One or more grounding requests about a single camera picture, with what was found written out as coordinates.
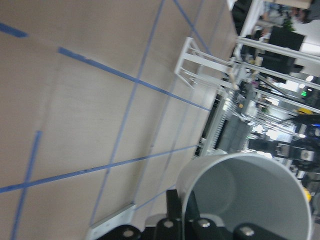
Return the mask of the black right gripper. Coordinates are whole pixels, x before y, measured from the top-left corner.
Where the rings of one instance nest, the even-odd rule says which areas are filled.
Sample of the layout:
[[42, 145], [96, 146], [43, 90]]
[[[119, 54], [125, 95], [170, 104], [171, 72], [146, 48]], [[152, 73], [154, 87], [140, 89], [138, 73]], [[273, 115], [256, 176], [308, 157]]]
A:
[[272, 157], [301, 161], [308, 165], [320, 164], [320, 142], [314, 139], [300, 138], [291, 142], [250, 139], [249, 149], [270, 153]]

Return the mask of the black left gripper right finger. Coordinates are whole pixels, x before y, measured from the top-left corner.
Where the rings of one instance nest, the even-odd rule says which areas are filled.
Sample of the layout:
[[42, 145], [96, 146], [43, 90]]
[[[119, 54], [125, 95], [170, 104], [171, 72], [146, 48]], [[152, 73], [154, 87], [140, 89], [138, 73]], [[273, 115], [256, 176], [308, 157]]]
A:
[[229, 231], [212, 219], [201, 217], [195, 193], [189, 195], [186, 206], [187, 240], [281, 240], [282, 237], [253, 223], [241, 223]]

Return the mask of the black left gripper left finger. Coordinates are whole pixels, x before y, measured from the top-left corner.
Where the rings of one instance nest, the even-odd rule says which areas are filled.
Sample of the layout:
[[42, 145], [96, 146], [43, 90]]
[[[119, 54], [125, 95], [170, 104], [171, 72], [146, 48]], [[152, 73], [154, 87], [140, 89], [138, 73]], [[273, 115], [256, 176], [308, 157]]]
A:
[[145, 221], [144, 230], [123, 224], [99, 237], [100, 240], [181, 240], [182, 238], [182, 204], [175, 189], [166, 191], [166, 214], [149, 217]]

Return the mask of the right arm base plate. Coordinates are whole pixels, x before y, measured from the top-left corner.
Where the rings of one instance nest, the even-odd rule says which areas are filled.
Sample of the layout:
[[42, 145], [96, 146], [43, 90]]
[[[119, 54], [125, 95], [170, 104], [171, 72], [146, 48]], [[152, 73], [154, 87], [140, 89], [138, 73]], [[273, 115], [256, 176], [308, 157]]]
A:
[[128, 204], [120, 210], [94, 223], [88, 228], [85, 240], [97, 240], [114, 228], [130, 224], [135, 212], [136, 204]]

